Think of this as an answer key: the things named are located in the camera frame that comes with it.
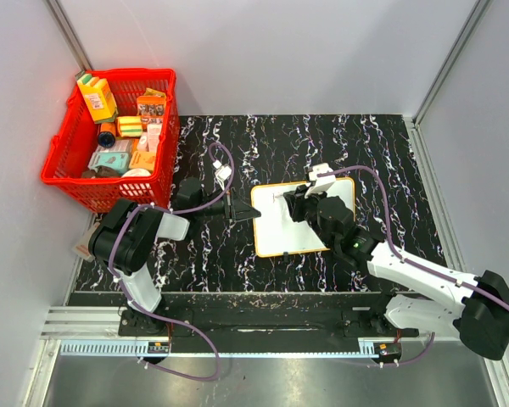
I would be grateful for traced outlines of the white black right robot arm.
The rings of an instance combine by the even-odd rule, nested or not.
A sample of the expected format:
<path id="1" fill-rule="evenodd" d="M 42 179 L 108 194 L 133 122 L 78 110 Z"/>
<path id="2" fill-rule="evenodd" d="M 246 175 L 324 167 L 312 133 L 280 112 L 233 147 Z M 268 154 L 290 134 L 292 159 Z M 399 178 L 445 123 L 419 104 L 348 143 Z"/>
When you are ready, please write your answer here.
<path id="1" fill-rule="evenodd" d="M 354 270 L 417 293 L 386 294 L 368 318 L 373 332 L 430 331 L 458 338 L 475 354 L 501 360 L 509 346 L 509 286 L 486 270 L 476 276 L 437 265 L 359 226 L 339 197 L 309 194 L 305 185 L 283 195 L 292 221 L 306 223 L 334 257 Z"/>

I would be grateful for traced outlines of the white board with orange frame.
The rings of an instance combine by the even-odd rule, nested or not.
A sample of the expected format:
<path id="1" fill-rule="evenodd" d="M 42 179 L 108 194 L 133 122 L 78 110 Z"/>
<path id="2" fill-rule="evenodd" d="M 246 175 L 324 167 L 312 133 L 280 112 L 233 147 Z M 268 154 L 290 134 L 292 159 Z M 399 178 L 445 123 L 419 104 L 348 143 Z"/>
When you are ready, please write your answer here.
<path id="1" fill-rule="evenodd" d="M 292 221 L 284 198 L 273 198 L 273 194 L 294 191 L 301 184 L 296 181 L 252 188 L 251 206 L 261 212 L 261 217 L 254 219 L 254 247 L 258 257 L 306 254 L 327 249 L 306 222 Z"/>

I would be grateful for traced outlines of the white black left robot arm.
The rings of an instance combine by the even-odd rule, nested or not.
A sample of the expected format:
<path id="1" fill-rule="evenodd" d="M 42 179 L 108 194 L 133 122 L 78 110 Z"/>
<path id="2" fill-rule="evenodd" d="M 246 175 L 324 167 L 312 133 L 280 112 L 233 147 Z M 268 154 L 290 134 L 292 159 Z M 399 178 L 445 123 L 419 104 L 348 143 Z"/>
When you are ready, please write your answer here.
<path id="1" fill-rule="evenodd" d="M 207 218 L 220 216 L 232 223 L 261 217 L 258 209 L 238 198 L 231 189 L 207 193 L 200 180 L 180 183 L 170 212 L 119 199 L 103 218 L 88 243 L 90 254 L 103 266 L 112 267 L 127 297 L 128 306 L 140 311 L 137 325 L 148 335 L 164 331 L 167 316 L 148 269 L 148 257 L 159 239 L 188 242 Z"/>

